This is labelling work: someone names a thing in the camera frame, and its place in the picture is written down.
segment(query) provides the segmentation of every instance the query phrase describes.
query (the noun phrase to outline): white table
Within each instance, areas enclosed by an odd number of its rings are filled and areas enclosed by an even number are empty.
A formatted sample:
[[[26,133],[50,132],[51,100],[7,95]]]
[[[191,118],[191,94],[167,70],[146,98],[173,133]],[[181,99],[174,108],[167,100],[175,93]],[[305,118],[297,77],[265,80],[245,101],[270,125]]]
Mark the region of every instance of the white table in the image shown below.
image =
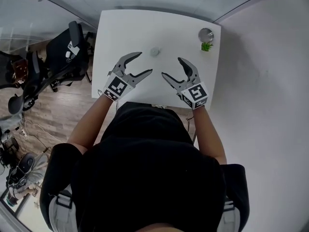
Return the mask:
[[[202,28],[209,28],[214,33],[209,52],[200,50],[198,32]],[[137,75],[147,69],[153,69],[153,72],[124,96],[122,102],[189,108],[161,75],[166,72],[179,81],[186,80],[177,60],[182,57],[197,67],[209,92],[206,103],[209,109],[218,67],[220,36],[220,26],[184,15],[147,10],[102,11],[94,54],[92,97],[99,97],[98,89],[103,90],[108,72],[121,56],[141,51],[142,55],[127,64],[126,74]],[[161,49],[156,57],[150,55],[153,47]]]

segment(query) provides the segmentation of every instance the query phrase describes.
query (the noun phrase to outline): forearm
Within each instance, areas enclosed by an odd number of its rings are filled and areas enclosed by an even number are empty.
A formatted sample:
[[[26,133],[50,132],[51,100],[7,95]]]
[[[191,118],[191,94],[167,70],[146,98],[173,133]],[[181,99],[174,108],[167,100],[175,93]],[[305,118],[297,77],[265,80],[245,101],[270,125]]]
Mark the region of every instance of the forearm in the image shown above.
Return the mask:
[[[204,106],[193,110],[197,142],[203,155],[214,157],[220,164],[226,164],[226,156],[219,135]]]
[[[68,143],[90,149],[98,136],[111,104],[112,100],[105,95],[97,99],[74,128]]]

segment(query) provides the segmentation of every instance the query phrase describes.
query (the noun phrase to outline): backpack strap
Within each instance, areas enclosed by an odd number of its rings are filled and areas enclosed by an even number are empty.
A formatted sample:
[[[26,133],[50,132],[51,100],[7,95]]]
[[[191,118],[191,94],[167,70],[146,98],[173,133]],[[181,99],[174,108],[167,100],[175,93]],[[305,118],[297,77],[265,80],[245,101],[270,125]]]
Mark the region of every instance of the backpack strap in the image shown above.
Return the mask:
[[[225,199],[224,210],[217,232],[239,232],[240,212],[234,206],[234,202],[228,197]]]
[[[55,196],[49,204],[49,220],[54,232],[78,232],[76,207],[71,185]]]

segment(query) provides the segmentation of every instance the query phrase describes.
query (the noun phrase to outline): wooden floor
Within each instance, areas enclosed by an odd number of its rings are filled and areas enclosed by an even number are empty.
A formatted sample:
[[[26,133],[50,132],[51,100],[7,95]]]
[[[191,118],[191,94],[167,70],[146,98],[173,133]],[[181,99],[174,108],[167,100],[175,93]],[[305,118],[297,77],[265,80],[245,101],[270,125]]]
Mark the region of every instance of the wooden floor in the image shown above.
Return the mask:
[[[46,44],[32,46],[32,49],[37,49],[39,56],[44,58],[44,47]],[[92,59],[89,62],[88,74],[92,77]],[[8,111],[8,101],[16,93],[21,94],[22,90],[15,88],[6,88],[0,90],[0,116],[10,115]],[[54,93],[50,87],[46,88],[35,101],[35,105],[28,111],[24,112],[25,124],[24,128],[28,130],[30,135],[36,136],[46,147],[53,147],[61,141],[66,142],[70,133],[82,118],[85,112],[91,107],[96,99],[91,98],[91,84],[84,78],[82,81],[73,82],[70,87],[60,86],[58,92]],[[174,110],[181,120],[185,128],[188,124],[186,118],[192,117],[192,112],[189,109],[171,108]],[[116,113],[116,103],[114,103],[102,125],[100,134],[97,137],[96,143],[100,141],[105,129],[112,121]],[[46,132],[58,138],[45,133],[39,126],[34,126],[27,120],[34,124],[39,124]],[[190,120],[189,134],[193,138],[195,133],[194,120]],[[20,150],[18,156],[21,157],[27,152],[39,154],[45,149],[45,146],[35,137],[30,136],[26,138],[21,134],[21,130],[14,132],[14,137],[17,140]]]

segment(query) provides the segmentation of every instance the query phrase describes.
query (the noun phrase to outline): small green plant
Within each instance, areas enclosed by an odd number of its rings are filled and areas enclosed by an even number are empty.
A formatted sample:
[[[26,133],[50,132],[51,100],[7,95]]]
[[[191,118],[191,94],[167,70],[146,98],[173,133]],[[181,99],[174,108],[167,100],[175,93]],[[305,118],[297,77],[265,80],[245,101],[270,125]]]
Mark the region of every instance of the small green plant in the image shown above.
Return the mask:
[[[201,50],[204,52],[209,52],[213,44],[211,43],[202,43]]]

